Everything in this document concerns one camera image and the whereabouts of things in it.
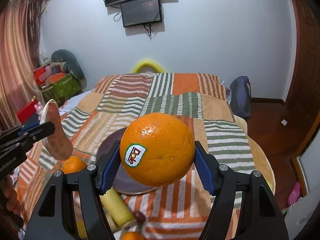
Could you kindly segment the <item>left hand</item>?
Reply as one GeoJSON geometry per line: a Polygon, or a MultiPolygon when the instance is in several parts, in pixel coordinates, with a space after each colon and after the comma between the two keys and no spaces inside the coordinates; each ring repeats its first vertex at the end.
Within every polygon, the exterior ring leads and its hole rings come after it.
{"type": "Polygon", "coordinates": [[[21,204],[17,199],[17,192],[14,189],[12,179],[9,175],[1,181],[1,190],[6,198],[5,204],[7,210],[19,216],[21,214],[21,204]]]}

